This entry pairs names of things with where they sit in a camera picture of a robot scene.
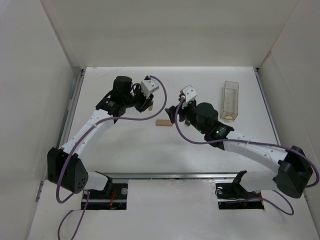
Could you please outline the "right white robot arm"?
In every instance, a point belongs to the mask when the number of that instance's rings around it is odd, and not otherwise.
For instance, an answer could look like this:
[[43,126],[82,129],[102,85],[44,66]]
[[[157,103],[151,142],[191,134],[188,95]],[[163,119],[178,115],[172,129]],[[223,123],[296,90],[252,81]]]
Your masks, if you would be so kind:
[[188,121],[203,134],[202,145],[208,144],[222,151],[239,154],[268,169],[266,172],[240,171],[232,183],[236,189],[247,192],[258,189],[278,190],[298,199],[305,188],[311,186],[309,180],[312,175],[316,175],[315,185],[320,180],[319,172],[301,148],[251,140],[247,135],[220,122],[218,112],[210,103],[181,100],[177,106],[171,106],[165,111],[171,123],[177,125]]

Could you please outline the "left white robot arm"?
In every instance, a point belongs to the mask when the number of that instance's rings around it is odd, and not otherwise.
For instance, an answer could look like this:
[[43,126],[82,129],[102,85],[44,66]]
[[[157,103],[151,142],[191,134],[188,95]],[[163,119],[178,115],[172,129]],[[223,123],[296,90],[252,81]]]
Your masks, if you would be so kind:
[[117,76],[112,90],[99,101],[78,133],[60,148],[49,150],[48,180],[74,194],[83,190],[108,193],[111,178],[97,171],[88,172],[82,161],[99,138],[125,114],[126,109],[135,108],[142,113],[152,106],[153,93],[158,89],[159,84],[149,77],[134,84],[130,77]]

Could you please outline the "large light wood block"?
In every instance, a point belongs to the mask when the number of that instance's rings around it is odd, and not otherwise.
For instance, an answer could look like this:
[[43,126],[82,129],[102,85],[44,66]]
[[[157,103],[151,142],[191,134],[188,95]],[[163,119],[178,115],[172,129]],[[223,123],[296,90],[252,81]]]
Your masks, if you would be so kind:
[[157,127],[171,127],[173,124],[168,119],[157,119],[155,125]]

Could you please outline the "clear plastic box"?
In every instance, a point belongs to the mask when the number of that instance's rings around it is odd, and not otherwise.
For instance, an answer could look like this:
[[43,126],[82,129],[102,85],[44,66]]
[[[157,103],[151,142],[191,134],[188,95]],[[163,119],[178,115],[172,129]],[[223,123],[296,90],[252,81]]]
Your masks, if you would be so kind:
[[239,114],[239,83],[225,81],[222,88],[220,117],[225,120],[234,121]]

